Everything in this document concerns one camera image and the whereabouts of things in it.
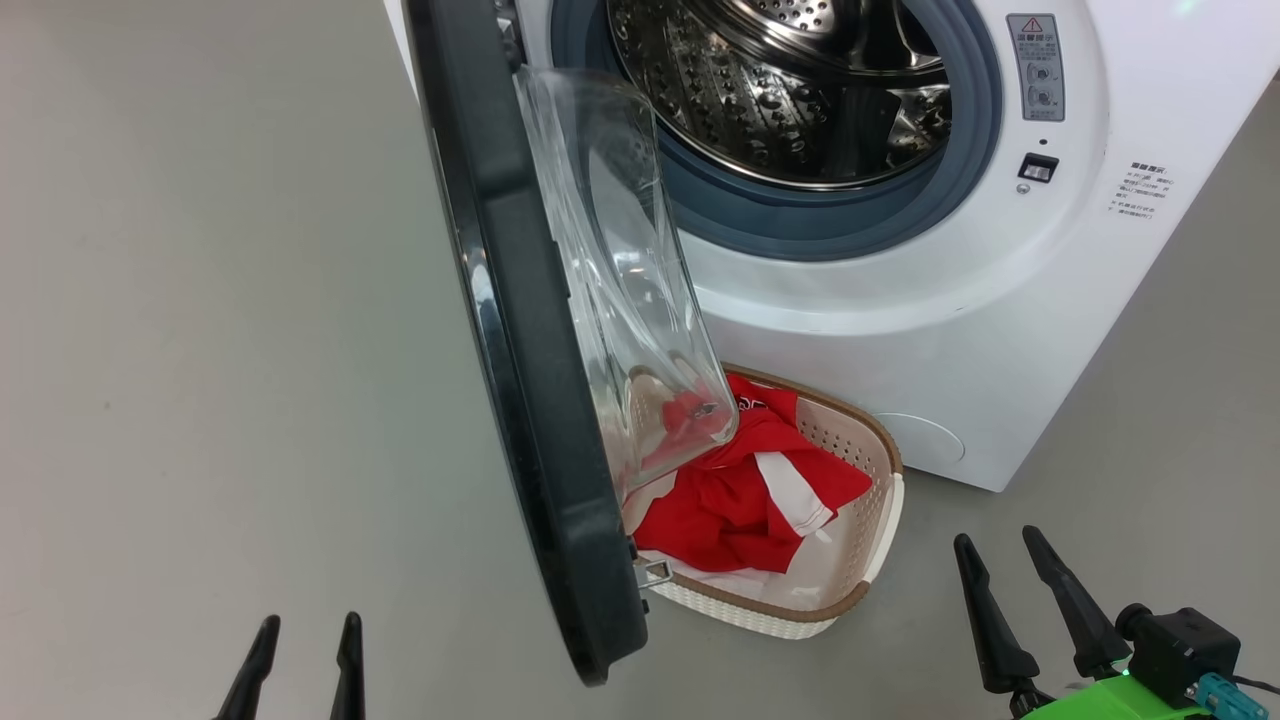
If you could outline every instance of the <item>plastic basket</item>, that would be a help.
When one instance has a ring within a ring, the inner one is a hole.
[[[748,630],[786,639],[810,638],[852,610],[884,564],[902,512],[902,459],[883,425],[868,413],[781,378],[728,365],[724,369],[762,386],[795,392],[800,432],[818,447],[870,475],[872,488],[838,509],[840,516],[823,528],[826,539],[806,538],[783,577],[786,583],[803,588],[810,602],[817,591],[817,609],[771,605],[678,573],[653,591]],[[648,564],[648,560],[641,557],[639,562]]]

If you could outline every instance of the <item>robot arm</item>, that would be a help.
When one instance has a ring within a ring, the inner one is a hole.
[[[1071,642],[1075,669],[1097,680],[1089,688],[1055,700],[1032,678],[1036,659],[1024,651],[991,594],[991,575],[968,536],[955,539],[956,565],[964,587],[969,624],[983,687],[1012,693],[1015,719],[1030,720],[1172,720],[1212,715],[1220,720],[1266,720],[1265,707],[1240,692],[1239,684],[1271,689],[1266,683],[1236,678],[1240,641],[1194,609],[1156,615],[1130,605],[1110,623],[1098,603],[1062,562],[1038,528],[1023,528],[1023,541],[1036,573],[1053,591]],[[1129,657],[1120,673],[1115,664]]]
[[[280,616],[271,615],[257,629],[232,689],[214,720],[255,720],[262,683],[271,674]],[[338,641],[338,692],[329,720],[365,720],[365,651],[360,615],[348,612]]]

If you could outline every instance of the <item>clothes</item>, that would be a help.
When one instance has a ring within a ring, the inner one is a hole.
[[[795,393],[736,375],[728,382],[737,434],[680,469],[636,529],[636,546],[713,573],[786,573],[801,539],[872,480],[800,434]]]
[[[796,552],[795,559],[791,560],[791,570],[787,573],[769,573],[767,570],[756,570],[754,568],[744,568],[742,570],[733,570],[732,573],[707,573],[681,561],[678,557],[672,557],[666,552],[657,550],[644,551],[644,557],[652,562],[666,561],[671,566],[672,573],[690,580],[696,580],[704,585],[710,585],[727,593],[736,594],[740,598],[755,600],[765,605],[786,607],[787,610],[804,611],[818,610],[824,605],[829,605],[829,598],[824,597],[824,587],[800,585],[791,578],[791,575],[795,574],[796,565],[803,562],[801,557],[804,557],[805,551],[813,552],[823,543],[829,544],[831,542],[829,537],[823,537],[823,530],[818,530],[805,538],[805,541],[800,543],[800,550]]]

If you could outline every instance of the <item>warning label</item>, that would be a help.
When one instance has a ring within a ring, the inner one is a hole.
[[[1169,168],[1151,163],[1129,163],[1124,177],[1111,192],[1107,214],[1149,220],[1165,204],[1176,183]]]
[[[1060,123],[1066,119],[1062,50],[1053,15],[1009,15],[1009,35],[1018,55],[1023,86],[1023,119]]]

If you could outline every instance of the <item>brown basket rim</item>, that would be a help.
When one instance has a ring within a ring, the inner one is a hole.
[[[760,383],[769,387],[788,389],[810,402],[823,405],[842,415],[850,415],[852,418],[856,418],[860,423],[870,428],[872,432],[876,434],[876,437],[879,438],[879,441],[884,445],[884,448],[888,451],[888,457],[893,473],[899,475],[902,474],[902,456],[897,451],[897,445],[893,443],[893,438],[890,437],[888,430],[884,429],[884,425],[882,425],[879,420],[872,416],[870,413],[867,413],[865,410],[861,410],[859,407],[854,407],[852,405],[836,400],[835,397],[823,395],[813,388],[808,388],[805,386],[785,380],[777,375],[759,373],[755,370],[748,370],[746,368],[740,368],[737,365],[724,364],[723,366],[726,373],[733,373],[735,375],[744,377],[751,380],[753,383]],[[759,612],[760,615],[768,615],[769,618],[777,618],[780,620],[790,620],[792,623],[824,623],[827,620],[835,620],[836,618],[840,618],[845,612],[852,610],[852,607],[858,605],[863,600],[863,597],[867,596],[867,591],[869,591],[872,587],[870,583],[868,583],[867,580],[859,580],[858,584],[854,585],[854,589],[849,591],[849,594],[837,600],[835,603],[828,605],[827,607],[820,607],[818,610],[791,610],[787,607],[771,605],[768,602],[760,602],[758,600],[741,597],[731,592],[708,585],[707,583],[699,583],[698,580],[686,578],[680,574],[673,577],[671,582],[676,583],[682,588],[690,589],[699,594],[704,594],[713,600],[718,600],[721,602],[726,602],[735,607],[741,607],[742,610],[750,610],[753,612]]]

